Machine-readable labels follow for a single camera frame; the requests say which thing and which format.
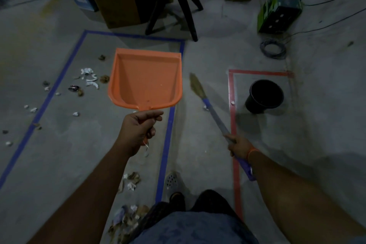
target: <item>orange dustpan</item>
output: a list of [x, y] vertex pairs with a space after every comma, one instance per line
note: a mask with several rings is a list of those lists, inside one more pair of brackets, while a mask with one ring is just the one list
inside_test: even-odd
[[139, 111], [176, 105], [182, 98], [181, 54], [117, 48], [108, 96]]

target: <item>green box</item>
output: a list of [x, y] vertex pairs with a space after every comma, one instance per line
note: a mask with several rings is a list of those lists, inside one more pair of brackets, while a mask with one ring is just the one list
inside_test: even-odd
[[259, 33], [281, 34], [301, 14], [300, 0], [267, 0], [258, 14]]

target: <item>broom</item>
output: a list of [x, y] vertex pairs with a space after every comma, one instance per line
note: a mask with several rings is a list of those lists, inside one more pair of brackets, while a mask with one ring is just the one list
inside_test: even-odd
[[[201, 83], [199, 82], [197, 76], [193, 73], [190, 73], [189, 74], [189, 80], [191, 82], [192, 91], [202, 99], [202, 101], [206, 105], [207, 109], [211, 113], [211, 116], [215, 120], [218, 128], [221, 130], [221, 133], [222, 134], [229, 134], [228, 129], [226, 128], [226, 126], [224, 125], [224, 123], [222, 122], [220, 117], [217, 115], [217, 113], [214, 110], [214, 108], [212, 107], [209, 99], [207, 98], [207, 96], [205, 94], [205, 91], [204, 91]], [[225, 139], [229, 144], [233, 143], [233, 141], [231, 141], [230, 139], [228, 139], [228, 138], [225, 138]], [[244, 172], [247, 174], [249, 180], [250, 181], [255, 181], [255, 177], [252, 174], [250, 164], [246, 160], [238, 158], [235, 154], [234, 154], [234, 156], [235, 156], [236, 160], [239, 162], [240, 166], [243, 168]]]

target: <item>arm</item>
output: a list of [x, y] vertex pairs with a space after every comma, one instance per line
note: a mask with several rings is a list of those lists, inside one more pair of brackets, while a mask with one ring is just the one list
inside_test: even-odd
[[144, 137], [155, 135], [153, 125], [162, 114], [152, 110], [127, 115], [111, 150], [28, 243], [98, 244], [127, 161]]
[[291, 243], [346, 243], [366, 235], [354, 221], [317, 186], [277, 164], [243, 137], [226, 135], [236, 144], [231, 153], [252, 165], [263, 200], [281, 232]]

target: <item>person's left hand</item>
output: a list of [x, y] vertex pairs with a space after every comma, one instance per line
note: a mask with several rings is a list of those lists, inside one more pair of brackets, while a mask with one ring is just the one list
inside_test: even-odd
[[125, 149], [129, 157], [134, 156], [145, 137], [151, 139], [155, 136], [153, 126], [156, 121], [162, 121], [162, 114], [161, 110], [149, 110], [126, 115], [115, 144]]

